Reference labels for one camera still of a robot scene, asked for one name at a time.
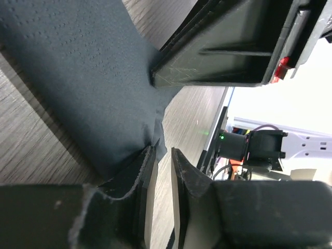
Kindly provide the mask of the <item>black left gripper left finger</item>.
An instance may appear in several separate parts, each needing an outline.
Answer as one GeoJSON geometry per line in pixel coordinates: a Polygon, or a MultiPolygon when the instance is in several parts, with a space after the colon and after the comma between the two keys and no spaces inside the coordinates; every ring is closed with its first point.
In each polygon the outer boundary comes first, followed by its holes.
{"type": "Polygon", "coordinates": [[[148,146],[98,187],[1,185],[1,248],[149,248],[157,173],[148,146]]]}

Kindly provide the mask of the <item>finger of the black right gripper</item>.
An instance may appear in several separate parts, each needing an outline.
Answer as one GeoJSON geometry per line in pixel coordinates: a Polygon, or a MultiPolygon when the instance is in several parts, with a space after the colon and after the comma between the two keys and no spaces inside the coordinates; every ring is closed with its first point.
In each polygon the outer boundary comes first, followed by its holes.
{"type": "Polygon", "coordinates": [[[256,87],[276,70],[295,16],[308,1],[199,1],[163,47],[157,88],[256,87]]]}

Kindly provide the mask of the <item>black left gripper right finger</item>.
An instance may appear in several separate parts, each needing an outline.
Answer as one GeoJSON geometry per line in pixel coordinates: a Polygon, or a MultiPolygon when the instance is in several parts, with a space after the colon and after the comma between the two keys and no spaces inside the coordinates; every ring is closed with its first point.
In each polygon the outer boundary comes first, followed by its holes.
{"type": "Polygon", "coordinates": [[[171,152],[175,248],[331,248],[331,187],[214,181],[171,152]]]}

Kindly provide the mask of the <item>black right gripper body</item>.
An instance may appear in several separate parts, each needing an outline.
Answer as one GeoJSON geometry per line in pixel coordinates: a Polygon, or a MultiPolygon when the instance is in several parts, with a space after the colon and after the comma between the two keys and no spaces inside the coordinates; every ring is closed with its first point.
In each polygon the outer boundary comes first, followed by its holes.
{"type": "Polygon", "coordinates": [[[279,39],[281,45],[273,52],[270,83],[293,78],[319,39],[331,43],[331,1],[295,1],[293,6],[295,10],[289,12],[286,31],[279,39]]]}

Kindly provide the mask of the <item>dark navy paper napkin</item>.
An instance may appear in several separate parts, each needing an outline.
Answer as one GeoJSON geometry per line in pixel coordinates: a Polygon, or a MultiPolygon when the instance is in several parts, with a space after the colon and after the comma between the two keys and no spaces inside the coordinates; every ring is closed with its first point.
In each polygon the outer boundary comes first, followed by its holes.
{"type": "Polygon", "coordinates": [[[105,179],[147,146],[165,156],[179,88],[151,85],[161,53],[122,1],[1,1],[1,43],[105,179]]]}

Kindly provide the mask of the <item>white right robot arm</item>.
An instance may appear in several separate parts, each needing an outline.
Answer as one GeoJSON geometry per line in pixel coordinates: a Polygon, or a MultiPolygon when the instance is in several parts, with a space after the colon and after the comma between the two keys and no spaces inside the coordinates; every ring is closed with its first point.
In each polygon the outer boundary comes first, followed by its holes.
{"type": "MultiPolygon", "coordinates": [[[[331,1],[197,1],[162,47],[153,68],[157,88],[261,87],[294,77],[317,41],[331,40],[331,1]]],[[[247,135],[226,132],[220,107],[197,167],[212,172],[218,158],[258,171],[283,171],[282,160],[329,158],[328,139],[279,128],[247,135]]]]}

